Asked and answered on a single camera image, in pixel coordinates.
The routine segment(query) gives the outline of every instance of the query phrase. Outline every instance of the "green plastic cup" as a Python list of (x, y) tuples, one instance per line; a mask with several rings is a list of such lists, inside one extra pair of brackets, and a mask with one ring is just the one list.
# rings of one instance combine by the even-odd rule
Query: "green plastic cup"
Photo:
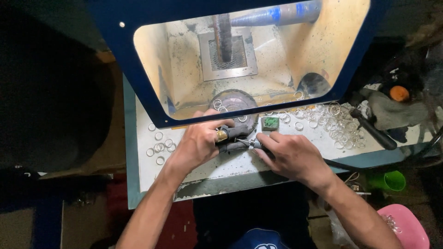
[(370, 187), (384, 190), (402, 191), (406, 186), (406, 179), (399, 171), (367, 175), (366, 180)]

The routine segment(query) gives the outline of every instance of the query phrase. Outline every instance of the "dust collection hood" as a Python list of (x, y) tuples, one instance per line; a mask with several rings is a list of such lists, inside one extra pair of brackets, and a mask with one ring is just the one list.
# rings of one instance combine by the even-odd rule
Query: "dust collection hood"
[(87, 1), (158, 128), (339, 99), (390, 1), (270, 3)]

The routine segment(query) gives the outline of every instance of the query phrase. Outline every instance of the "forearm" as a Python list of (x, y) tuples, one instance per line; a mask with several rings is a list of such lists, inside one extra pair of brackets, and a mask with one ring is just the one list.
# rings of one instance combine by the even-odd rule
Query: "forearm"
[(116, 248), (153, 249), (184, 177), (176, 177), (167, 162), (126, 225)]
[(403, 248), (380, 215), (336, 175), (326, 191), (318, 194), (332, 206), (352, 239), (374, 249)]

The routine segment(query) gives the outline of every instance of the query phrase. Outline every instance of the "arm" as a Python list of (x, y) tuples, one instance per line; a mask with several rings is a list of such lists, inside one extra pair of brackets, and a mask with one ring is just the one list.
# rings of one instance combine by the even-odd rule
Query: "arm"
[[(194, 117), (219, 113), (209, 109), (196, 112)], [(176, 150), (167, 159), (146, 195), (126, 225), (117, 249), (153, 249), (171, 209), (172, 199), (185, 177), (195, 168), (218, 155), (215, 128), (234, 126), (232, 119), (211, 121), (188, 126)]]
[(255, 151), (272, 171), (300, 181), (321, 196), (354, 240), (373, 249), (403, 248), (378, 213), (332, 172), (305, 136), (272, 132), (269, 137), (259, 133), (257, 139), (275, 155), (270, 159), (264, 151)]

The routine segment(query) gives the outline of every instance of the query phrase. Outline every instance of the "orange cap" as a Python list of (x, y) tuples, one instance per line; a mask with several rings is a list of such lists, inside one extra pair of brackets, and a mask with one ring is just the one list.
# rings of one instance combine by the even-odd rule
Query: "orange cap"
[(406, 90), (406, 88), (402, 86), (395, 86), (391, 88), (389, 91), (389, 94), (391, 95), (391, 98), (395, 101), (401, 102), (409, 99), (409, 92)]

